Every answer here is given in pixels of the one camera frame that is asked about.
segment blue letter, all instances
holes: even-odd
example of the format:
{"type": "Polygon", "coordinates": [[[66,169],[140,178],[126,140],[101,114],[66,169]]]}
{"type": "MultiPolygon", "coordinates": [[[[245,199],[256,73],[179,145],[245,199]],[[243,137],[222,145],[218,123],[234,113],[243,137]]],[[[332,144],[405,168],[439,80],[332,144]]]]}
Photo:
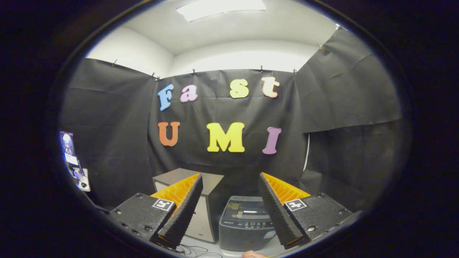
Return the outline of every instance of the blue letter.
{"type": "Polygon", "coordinates": [[[172,98],[171,90],[173,89],[174,86],[172,84],[169,84],[166,88],[158,92],[159,101],[161,102],[161,107],[159,108],[159,111],[163,111],[171,105],[171,103],[168,102],[168,100],[171,100],[172,98]]]}

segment label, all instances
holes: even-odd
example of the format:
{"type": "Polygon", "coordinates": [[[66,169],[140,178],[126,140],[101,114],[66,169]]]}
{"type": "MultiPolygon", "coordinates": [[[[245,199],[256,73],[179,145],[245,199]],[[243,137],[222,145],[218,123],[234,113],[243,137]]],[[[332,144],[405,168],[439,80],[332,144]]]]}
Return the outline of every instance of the label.
{"type": "Polygon", "coordinates": [[[306,207],[306,204],[304,204],[304,202],[302,200],[300,200],[300,199],[296,199],[296,200],[293,200],[293,201],[285,202],[285,205],[291,211],[296,211],[296,210],[299,210],[299,209],[302,209],[302,208],[306,207]]]}
{"type": "Polygon", "coordinates": [[[153,207],[158,208],[160,210],[169,211],[172,207],[173,202],[163,199],[158,199],[153,207]]]}
{"type": "Polygon", "coordinates": [[[275,231],[275,230],[268,231],[268,232],[266,232],[266,235],[264,235],[264,238],[263,238],[263,239],[271,238],[271,237],[273,237],[274,235],[276,235],[276,231],[275,231]]]}

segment electronic device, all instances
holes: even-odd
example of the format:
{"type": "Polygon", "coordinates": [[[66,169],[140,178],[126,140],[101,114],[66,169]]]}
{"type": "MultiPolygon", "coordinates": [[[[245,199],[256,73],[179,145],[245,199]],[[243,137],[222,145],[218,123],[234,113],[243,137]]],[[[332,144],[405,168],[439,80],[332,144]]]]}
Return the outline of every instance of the electronic device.
{"type": "Polygon", "coordinates": [[[82,191],[89,192],[88,170],[81,167],[80,161],[77,159],[75,148],[73,146],[73,134],[69,132],[59,131],[59,139],[61,142],[62,153],[64,154],[65,164],[75,185],[82,191]]]}
{"type": "Polygon", "coordinates": [[[263,199],[257,196],[231,196],[218,226],[224,250],[260,250],[276,235],[263,199]]]}

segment letter m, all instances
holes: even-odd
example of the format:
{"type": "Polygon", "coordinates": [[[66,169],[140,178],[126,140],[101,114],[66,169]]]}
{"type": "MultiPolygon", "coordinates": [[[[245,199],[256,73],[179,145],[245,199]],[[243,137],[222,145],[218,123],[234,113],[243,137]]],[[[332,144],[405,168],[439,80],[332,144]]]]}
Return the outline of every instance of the letter m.
{"type": "Polygon", "coordinates": [[[210,135],[210,144],[207,151],[218,152],[217,142],[220,148],[222,148],[222,151],[225,151],[231,142],[231,146],[228,148],[230,152],[244,152],[245,148],[242,146],[243,123],[232,123],[226,134],[219,123],[209,123],[207,128],[210,135]]]}

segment foam letter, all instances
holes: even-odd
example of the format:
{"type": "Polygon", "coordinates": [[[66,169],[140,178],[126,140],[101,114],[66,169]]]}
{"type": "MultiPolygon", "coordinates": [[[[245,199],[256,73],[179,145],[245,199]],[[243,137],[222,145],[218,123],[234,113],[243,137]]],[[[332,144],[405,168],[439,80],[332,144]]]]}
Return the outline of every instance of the foam letter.
{"type": "Polygon", "coordinates": [[[277,144],[277,138],[279,137],[279,134],[282,132],[280,128],[276,127],[269,127],[268,128],[268,142],[266,143],[266,148],[263,150],[264,154],[275,154],[277,152],[276,150],[276,144],[277,144]]]}
{"type": "Polygon", "coordinates": [[[276,82],[276,78],[275,77],[263,77],[261,78],[262,81],[264,81],[263,83],[263,94],[265,94],[266,96],[270,97],[270,98],[275,98],[277,97],[277,92],[274,92],[274,86],[276,87],[279,87],[279,82],[276,82]]]}
{"type": "Polygon", "coordinates": [[[171,103],[168,100],[171,100],[172,98],[171,90],[173,89],[174,86],[172,84],[169,84],[166,88],[158,92],[159,101],[161,102],[161,107],[159,108],[159,111],[163,111],[171,105],[171,103]]]}
{"type": "Polygon", "coordinates": [[[249,83],[244,79],[233,80],[229,85],[231,88],[229,94],[234,99],[243,98],[249,95],[249,88],[246,87],[247,85],[249,85],[249,83]]]}
{"type": "Polygon", "coordinates": [[[180,96],[181,102],[194,101],[198,97],[196,94],[196,85],[186,86],[183,88],[182,93],[182,96],[180,96]]]}
{"type": "Polygon", "coordinates": [[[222,151],[225,151],[231,142],[231,146],[228,148],[230,152],[244,152],[245,148],[242,146],[243,128],[243,123],[232,123],[228,128],[228,132],[225,134],[219,123],[209,123],[207,129],[209,129],[210,144],[207,151],[218,152],[217,142],[222,148],[222,151]]]}
{"type": "Polygon", "coordinates": [[[159,141],[164,145],[164,146],[174,146],[177,143],[178,140],[178,130],[179,130],[179,125],[180,122],[171,122],[171,127],[172,127],[172,139],[168,140],[166,136],[166,128],[168,126],[167,122],[159,122],[158,127],[159,127],[159,141]]]}

